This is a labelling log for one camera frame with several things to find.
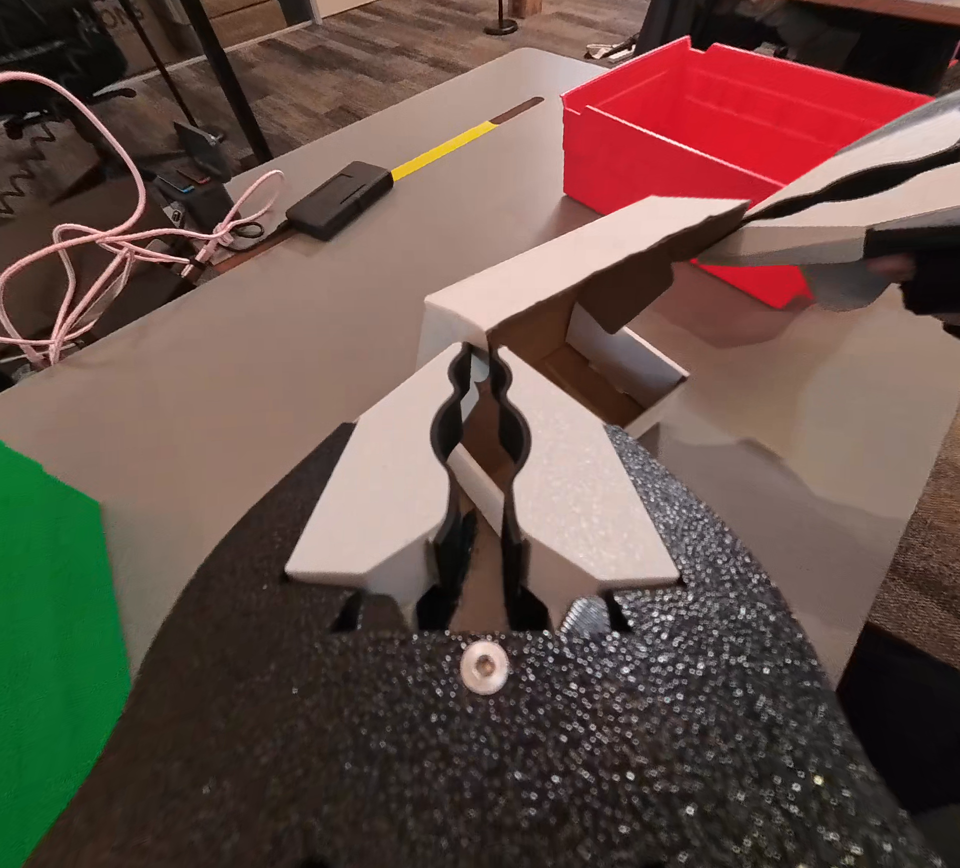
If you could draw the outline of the green plastic bin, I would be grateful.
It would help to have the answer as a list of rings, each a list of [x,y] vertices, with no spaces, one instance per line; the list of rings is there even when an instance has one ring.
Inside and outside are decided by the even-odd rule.
[[[90,773],[129,670],[100,505],[3,444],[3,867],[25,863]]]

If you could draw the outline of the red plastic bin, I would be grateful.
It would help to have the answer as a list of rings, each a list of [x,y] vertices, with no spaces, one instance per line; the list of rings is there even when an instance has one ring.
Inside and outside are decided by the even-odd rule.
[[[682,38],[561,101],[564,192],[608,215],[652,196],[762,202],[930,98]]]

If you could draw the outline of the yellow tape strip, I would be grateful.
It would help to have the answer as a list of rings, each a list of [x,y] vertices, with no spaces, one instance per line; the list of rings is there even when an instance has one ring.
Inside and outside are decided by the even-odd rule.
[[[429,149],[428,151],[423,152],[406,162],[403,162],[401,165],[393,168],[390,172],[393,183],[397,183],[403,178],[413,175],[415,172],[429,166],[443,157],[453,154],[466,145],[483,137],[485,134],[496,130],[497,127],[498,125],[495,122],[485,121],[466,131],[461,132],[454,137],[451,137],[446,141],[443,141],[438,146]]]

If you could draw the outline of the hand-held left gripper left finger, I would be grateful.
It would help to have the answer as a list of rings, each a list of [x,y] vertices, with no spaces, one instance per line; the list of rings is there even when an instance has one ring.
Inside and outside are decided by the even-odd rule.
[[[476,531],[450,455],[474,351],[455,344],[355,422],[285,565],[293,581],[393,599],[411,624],[449,624]]]

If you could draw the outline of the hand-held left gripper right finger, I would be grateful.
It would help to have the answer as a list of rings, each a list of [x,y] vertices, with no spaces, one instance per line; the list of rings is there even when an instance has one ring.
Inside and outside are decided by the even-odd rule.
[[[556,630],[578,600],[675,586],[679,571],[606,424],[509,348],[489,358],[512,630]]]

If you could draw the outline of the black office chair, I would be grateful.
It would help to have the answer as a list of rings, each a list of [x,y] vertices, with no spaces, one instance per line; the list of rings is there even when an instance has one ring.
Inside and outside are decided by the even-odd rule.
[[[129,65],[90,2],[39,10],[29,0],[1,0],[1,69],[47,78],[89,105],[123,80]],[[12,140],[27,125],[59,120],[60,110],[58,96],[43,84],[2,83],[2,125]]]

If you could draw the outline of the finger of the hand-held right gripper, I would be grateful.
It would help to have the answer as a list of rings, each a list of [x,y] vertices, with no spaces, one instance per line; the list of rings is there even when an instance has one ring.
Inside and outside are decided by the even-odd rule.
[[[871,227],[959,227],[959,168],[944,167],[855,202],[820,204],[785,218],[755,221],[698,255],[706,265],[805,266],[853,262]]]
[[[785,218],[834,202],[855,202],[958,163],[959,93],[908,112],[829,158],[750,209],[747,222]]]

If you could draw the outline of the white cardboard box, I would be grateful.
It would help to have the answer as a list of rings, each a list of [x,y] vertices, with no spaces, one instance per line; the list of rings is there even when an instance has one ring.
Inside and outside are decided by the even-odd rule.
[[[640,439],[690,374],[630,323],[740,226],[749,202],[649,197],[428,295],[415,368],[455,343],[507,347]]]

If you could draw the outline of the black charging dock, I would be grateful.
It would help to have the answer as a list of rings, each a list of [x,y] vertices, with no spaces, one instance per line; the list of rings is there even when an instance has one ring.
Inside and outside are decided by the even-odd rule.
[[[223,149],[222,137],[188,123],[174,122],[179,146],[175,171],[155,172],[153,185],[164,200],[181,203],[191,223],[206,234],[217,228],[229,213],[233,200],[225,185],[233,172]]]

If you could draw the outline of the black rectangular device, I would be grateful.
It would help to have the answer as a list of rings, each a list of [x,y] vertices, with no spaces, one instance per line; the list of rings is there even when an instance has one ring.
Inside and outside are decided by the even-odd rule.
[[[331,242],[394,187],[390,170],[354,161],[293,204],[285,225],[323,243]]]

